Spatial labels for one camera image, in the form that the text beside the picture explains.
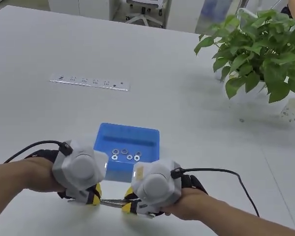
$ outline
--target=blue tray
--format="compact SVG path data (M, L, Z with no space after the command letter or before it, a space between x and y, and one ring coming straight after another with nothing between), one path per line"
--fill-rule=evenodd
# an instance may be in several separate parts
M118 149L118 159L112 159L113 149ZM131 182L134 158L128 160L127 155L121 153L127 149L132 156L136 152L142 155L140 161L153 162L159 159L159 131L155 129L139 128L119 124L102 123L99 127L94 150L105 152L108 166L105 179Z

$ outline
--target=black strap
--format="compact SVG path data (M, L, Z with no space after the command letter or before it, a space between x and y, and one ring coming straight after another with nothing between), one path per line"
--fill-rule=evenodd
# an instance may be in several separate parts
M183 175L181 177L181 188L196 188L208 194L197 177L193 175Z

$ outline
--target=office chair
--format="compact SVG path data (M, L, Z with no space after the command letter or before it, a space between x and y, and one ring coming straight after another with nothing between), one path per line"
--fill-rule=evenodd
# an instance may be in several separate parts
M141 13L130 13L126 16L126 23L130 24L133 22L136 22L138 20L142 20L144 22L145 26L148 25L148 21L157 23L160 25L161 28L163 28L163 22L146 15L146 10L147 12L151 11L151 8L158 9L158 15L162 16L163 15L163 4L165 0L127 0L127 3L130 4L130 8L133 7L133 5L139 5L141 6Z

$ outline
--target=black cable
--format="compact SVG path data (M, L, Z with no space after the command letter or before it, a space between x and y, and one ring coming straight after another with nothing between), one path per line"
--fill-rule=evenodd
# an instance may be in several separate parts
M13 156L11 156L9 159L7 159L4 163L9 163L10 161L12 161L15 157L17 157L18 155L22 154L23 152L27 151L28 149L37 146L37 145L41 145L41 144L57 144L59 146L59 151L62 152L65 156L68 156L72 153L72 147L70 147L69 144L67 144L66 142L59 142L59 141L54 141L54 140L45 140L45 141L40 141L40 142L36 142L33 143L29 146L27 146L26 148L22 149L21 151L19 151L18 153L14 154Z
M245 191L245 194L246 196L248 197L251 205L253 206L255 212L256 212L256 215L258 217L260 217L259 215L259 212L257 210L257 207L255 205L255 203L253 202L252 198L250 197L245 185L243 184L242 180L241 180L241 177L238 173L234 172L234 171L230 171L230 170L226 170L226 169L217 169L217 168L191 168L191 169L183 169L183 168L177 168L177 169L174 169L172 171L172 177L175 178L176 176L178 175L182 175L186 172L191 172L191 171L215 171L215 172L225 172L225 173L229 173L229 174L232 174L232 175L235 175L237 176L238 180L239 180L239 183L240 185L242 186L243 190Z

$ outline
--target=cable connector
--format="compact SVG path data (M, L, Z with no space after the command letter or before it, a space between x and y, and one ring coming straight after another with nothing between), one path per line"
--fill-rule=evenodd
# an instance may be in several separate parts
M178 167L176 169L173 169L171 171L171 177L173 179L177 179L183 176L183 173L185 173L185 169L183 169L182 167Z
M66 142L63 142L63 143L61 143L61 145L59 145L59 151L63 155L69 156L73 152L73 148L69 144L67 144Z

